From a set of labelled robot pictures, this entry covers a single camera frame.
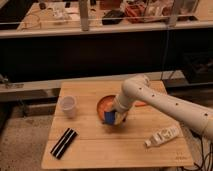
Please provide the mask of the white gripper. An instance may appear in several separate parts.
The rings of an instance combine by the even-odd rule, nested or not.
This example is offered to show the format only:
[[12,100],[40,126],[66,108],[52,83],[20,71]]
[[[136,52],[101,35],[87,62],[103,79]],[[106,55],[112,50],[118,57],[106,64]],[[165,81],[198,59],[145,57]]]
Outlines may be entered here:
[[115,122],[114,122],[114,124],[121,124],[125,120],[125,118],[127,117],[127,115],[128,115],[127,112],[119,113],[114,108],[112,108],[110,111],[115,111]]

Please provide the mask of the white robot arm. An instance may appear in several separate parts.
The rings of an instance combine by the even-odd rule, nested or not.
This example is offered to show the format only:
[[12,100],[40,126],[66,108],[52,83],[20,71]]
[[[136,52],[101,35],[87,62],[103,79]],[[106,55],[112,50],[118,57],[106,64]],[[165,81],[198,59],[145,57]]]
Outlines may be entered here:
[[113,109],[123,114],[135,101],[142,101],[213,142],[213,109],[160,93],[149,85],[144,74],[126,79],[114,98]]

